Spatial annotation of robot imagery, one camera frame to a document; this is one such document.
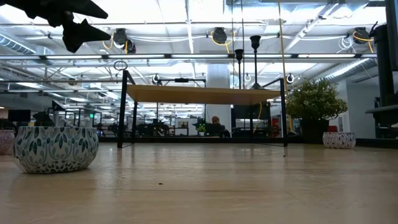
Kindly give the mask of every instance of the red object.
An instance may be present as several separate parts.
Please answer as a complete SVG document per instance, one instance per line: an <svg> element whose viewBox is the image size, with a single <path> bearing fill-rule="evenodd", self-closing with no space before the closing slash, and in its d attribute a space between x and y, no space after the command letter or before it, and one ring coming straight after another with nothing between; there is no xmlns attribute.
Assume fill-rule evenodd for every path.
<svg viewBox="0 0 398 224"><path fill-rule="evenodd" d="M328 132L338 132L337 126L329 126Z"/></svg>

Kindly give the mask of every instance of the pillar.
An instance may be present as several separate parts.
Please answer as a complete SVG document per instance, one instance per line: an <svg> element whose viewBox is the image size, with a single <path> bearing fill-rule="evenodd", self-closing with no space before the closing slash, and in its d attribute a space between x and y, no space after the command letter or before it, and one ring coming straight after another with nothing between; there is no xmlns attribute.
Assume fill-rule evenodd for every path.
<svg viewBox="0 0 398 224"><path fill-rule="evenodd" d="M206 81L208 88L230 88L228 65L209 64ZM220 123L231 132L231 105L207 105L205 116L208 123L211 123L213 116L219 117Z"/></svg>

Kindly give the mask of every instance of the white pot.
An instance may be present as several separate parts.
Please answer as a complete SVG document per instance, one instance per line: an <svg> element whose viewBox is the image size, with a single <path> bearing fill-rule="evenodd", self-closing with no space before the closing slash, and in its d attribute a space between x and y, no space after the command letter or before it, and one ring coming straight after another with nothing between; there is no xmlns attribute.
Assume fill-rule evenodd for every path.
<svg viewBox="0 0 398 224"><path fill-rule="evenodd" d="M352 149L356 144L354 133L323 133L323 145L331 149Z"/></svg>
<svg viewBox="0 0 398 224"><path fill-rule="evenodd" d="M0 130L0 155L12 154L14 130Z"/></svg>
<svg viewBox="0 0 398 224"><path fill-rule="evenodd" d="M28 174L86 169L98 152L95 128L21 127L14 141L14 162Z"/></svg>

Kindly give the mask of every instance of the wooden floor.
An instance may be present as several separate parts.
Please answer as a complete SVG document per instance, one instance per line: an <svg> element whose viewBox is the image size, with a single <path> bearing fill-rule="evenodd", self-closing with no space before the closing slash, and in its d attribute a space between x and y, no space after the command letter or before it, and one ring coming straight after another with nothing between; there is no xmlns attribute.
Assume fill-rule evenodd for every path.
<svg viewBox="0 0 398 224"><path fill-rule="evenodd" d="M398 151L101 144L89 169L21 174L0 157L0 223L398 223Z"/></svg>

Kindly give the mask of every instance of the dark planter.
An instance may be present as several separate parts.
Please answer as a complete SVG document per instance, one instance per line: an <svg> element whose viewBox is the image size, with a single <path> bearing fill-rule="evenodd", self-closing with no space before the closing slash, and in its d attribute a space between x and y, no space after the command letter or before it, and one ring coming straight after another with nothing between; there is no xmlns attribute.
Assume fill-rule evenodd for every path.
<svg viewBox="0 0 398 224"><path fill-rule="evenodd" d="M305 143L323 144L323 133L328 131L329 121L302 119L300 125Z"/></svg>

